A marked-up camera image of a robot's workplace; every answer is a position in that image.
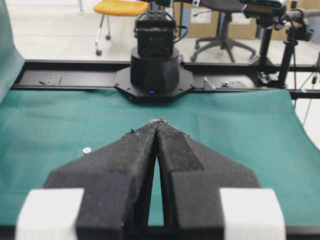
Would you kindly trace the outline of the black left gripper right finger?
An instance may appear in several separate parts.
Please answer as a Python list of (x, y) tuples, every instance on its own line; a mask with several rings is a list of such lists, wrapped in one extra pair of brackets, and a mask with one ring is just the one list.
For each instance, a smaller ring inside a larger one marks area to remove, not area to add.
[(182, 240), (286, 238), (276, 193), (252, 169), (164, 121), (156, 128), (165, 219)]

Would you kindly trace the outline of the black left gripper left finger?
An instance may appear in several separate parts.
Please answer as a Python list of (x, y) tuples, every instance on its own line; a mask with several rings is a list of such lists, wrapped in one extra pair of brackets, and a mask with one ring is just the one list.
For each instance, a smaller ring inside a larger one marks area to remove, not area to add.
[(147, 226), (158, 124), (53, 170), (20, 210), (17, 240), (123, 240)]

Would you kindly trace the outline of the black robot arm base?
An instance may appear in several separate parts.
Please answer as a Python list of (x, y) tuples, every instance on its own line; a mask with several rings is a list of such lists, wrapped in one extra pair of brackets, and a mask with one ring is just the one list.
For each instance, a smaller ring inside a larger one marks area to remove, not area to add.
[(165, 10), (171, 0), (151, 0), (135, 20), (137, 46), (130, 66), (117, 71), (115, 88), (139, 100), (170, 100), (195, 88), (191, 71), (181, 66), (175, 48), (176, 21)]

